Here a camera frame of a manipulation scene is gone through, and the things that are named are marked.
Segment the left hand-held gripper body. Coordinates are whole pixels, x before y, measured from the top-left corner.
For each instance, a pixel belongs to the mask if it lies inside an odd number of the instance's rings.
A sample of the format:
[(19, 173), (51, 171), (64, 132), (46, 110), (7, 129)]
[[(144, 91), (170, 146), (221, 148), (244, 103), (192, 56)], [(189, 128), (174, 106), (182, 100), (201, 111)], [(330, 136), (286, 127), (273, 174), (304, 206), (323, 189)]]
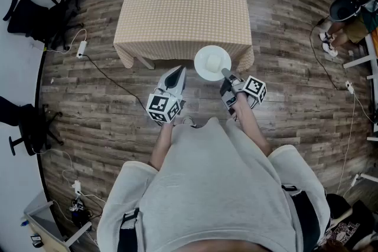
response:
[(149, 95), (146, 111), (150, 118), (159, 123), (171, 123), (183, 108), (183, 96), (156, 88)]

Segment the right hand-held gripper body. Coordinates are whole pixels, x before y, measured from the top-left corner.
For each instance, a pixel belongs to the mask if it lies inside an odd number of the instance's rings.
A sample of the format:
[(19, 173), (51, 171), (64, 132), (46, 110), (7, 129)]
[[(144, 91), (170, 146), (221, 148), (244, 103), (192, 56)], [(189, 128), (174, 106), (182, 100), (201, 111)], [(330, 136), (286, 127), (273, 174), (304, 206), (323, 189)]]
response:
[(247, 102), (253, 109), (257, 104), (262, 104), (266, 96), (266, 84), (252, 76), (249, 76), (247, 80), (238, 78), (233, 74), (225, 76), (220, 95), (228, 111), (233, 111), (232, 105), (236, 103), (239, 93), (246, 94)]

